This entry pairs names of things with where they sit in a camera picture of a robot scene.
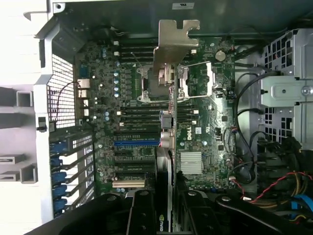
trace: silver chipset heatsink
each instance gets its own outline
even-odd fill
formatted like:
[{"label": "silver chipset heatsink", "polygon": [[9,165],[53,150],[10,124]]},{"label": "silver chipset heatsink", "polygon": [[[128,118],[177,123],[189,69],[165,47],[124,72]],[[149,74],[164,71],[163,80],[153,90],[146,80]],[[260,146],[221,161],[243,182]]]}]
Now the silver chipset heatsink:
[{"label": "silver chipset heatsink", "polygon": [[184,175],[202,174],[203,162],[201,152],[181,152],[180,169]]}]

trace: yellow wire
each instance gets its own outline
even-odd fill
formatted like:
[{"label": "yellow wire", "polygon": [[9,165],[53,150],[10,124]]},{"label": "yellow wire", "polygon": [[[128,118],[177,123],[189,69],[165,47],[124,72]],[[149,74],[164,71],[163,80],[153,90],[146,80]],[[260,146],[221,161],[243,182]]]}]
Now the yellow wire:
[{"label": "yellow wire", "polygon": [[[295,179],[296,179],[296,188],[293,190],[293,192],[291,194],[292,197],[297,195],[297,194],[299,194],[299,192],[301,191],[299,177],[298,177],[297,174],[295,174],[294,176],[295,176]],[[280,203],[280,205],[285,204],[287,202],[288,201],[283,201],[283,202]],[[278,206],[276,203],[275,204],[273,204],[273,203],[261,203],[261,204],[255,204],[255,205],[257,205],[258,207],[261,207],[263,209],[270,209],[270,208],[275,208],[275,207]]]},{"label": "yellow wire", "polygon": [[294,219],[290,219],[289,221],[292,221],[292,222],[294,222],[294,221],[297,221],[298,220],[298,218],[304,218],[304,219],[306,219],[306,217],[304,216],[304,215],[298,215],[296,218],[294,218]]}]

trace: connector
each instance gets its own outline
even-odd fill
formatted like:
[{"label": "connector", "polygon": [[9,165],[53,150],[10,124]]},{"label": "connector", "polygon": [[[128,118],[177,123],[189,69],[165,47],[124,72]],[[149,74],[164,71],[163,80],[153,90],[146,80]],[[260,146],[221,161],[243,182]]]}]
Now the connector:
[{"label": "connector", "polygon": [[158,146],[159,144],[159,140],[114,141],[114,146]]}]

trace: metal bracket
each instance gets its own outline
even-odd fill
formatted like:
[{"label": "metal bracket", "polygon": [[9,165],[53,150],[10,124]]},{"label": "metal bracket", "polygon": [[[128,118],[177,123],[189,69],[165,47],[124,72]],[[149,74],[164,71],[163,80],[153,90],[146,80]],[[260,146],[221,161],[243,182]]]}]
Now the metal bracket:
[{"label": "metal bracket", "polygon": [[267,77],[261,81],[261,104],[269,107],[292,107],[296,102],[305,102],[303,87],[306,81],[294,76]]},{"label": "metal bracket", "polygon": [[65,10],[66,4],[64,2],[57,2],[53,4],[53,13],[61,13]]},{"label": "metal bracket", "polygon": [[158,76],[165,64],[179,64],[188,51],[199,46],[197,39],[190,39],[188,32],[200,29],[200,21],[185,20],[182,29],[177,29],[174,20],[160,20],[158,47],[154,49],[153,74]]}]

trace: screw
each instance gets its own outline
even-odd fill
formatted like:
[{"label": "screw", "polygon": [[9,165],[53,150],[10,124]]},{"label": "screw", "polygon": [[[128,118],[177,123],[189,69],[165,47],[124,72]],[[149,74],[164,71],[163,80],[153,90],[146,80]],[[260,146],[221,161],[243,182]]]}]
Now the screw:
[{"label": "screw", "polygon": [[229,201],[230,201],[230,198],[227,197],[227,196],[223,196],[223,197],[222,197],[222,201],[224,201],[224,202],[229,202]]},{"label": "screw", "polygon": [[189,191],[189,192],[188,192],[188,195],[189,195],[189,196],[196,196],[197,193],[196,193],[195,191]]},{"label": "screw", "polygon": [[116,197],[111,196],[111,197],[109,197],[109,198],[107,199],[107,201],[111,202],[111,201],[114,201],[115,199],[116,199]]},{"label": "screw", "polygon": [[141,196],[146,196],[146,195],[148,195],[148,194],[149,194],[148,191],[142,191],[139,195],[141,195]]}]

